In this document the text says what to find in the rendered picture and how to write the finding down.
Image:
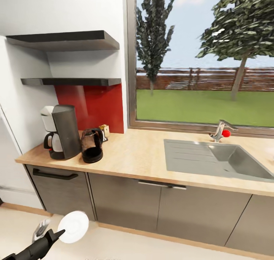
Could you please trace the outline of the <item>bottle of coffee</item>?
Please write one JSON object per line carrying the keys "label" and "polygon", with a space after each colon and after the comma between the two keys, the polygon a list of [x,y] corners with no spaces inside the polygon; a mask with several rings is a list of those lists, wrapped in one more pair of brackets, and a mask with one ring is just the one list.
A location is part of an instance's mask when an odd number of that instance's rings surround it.
{"label": "bottle of coffee", "polygon": [[99,126],[99,129],[102,131],[103,133],[103,142],[105,141],[108,141],[108,137],[107,137],[107,128],[102,125],[102,126]]}

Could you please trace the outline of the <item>saucer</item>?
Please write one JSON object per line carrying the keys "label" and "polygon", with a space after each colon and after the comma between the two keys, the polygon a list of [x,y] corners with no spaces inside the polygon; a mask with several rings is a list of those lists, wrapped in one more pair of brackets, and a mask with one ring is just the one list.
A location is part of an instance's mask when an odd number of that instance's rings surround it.
{"label": "saucer", "polygon": [[88,230],[88,219],[82,211],[73,211],[64,216],[58,226],[58,232],[61,230],[65,230],[65,232],[59,239],[66,244],[72,244],[80,240]]}

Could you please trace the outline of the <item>paper coffee filter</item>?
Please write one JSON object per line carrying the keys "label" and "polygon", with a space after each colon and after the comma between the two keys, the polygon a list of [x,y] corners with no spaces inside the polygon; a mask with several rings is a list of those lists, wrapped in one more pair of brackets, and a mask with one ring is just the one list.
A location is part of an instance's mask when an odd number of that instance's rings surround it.
{"label": "paper coffee filter", "polygon": [[39,111],[41,114],[45,116],[52,116],[54,107],[53,106],[45,106],[41,111]]}

